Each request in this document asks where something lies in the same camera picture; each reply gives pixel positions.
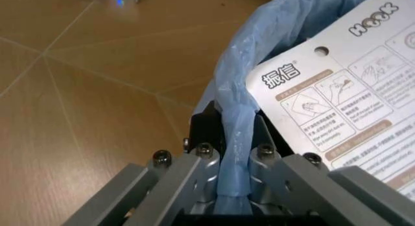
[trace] white object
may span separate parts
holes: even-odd
[[[414,15],[415,0],[366,0],[246,78],[294,152],[358,165],[412,200]]]

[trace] plastic bag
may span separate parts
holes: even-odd
[[[245,88],[245,78],[261,61],[312,37],[364,0],[273,0],[248,19],[233,37],[217,64],[196,112],[214,99],[222,110],[226,153],[222,160],[216,214],[250,214],[247,168],[255,100]]]

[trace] wooden floor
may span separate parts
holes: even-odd
[[[127,163],[180,154],[218,57],[267,1],[0,0],[0,225],[59,225]]]

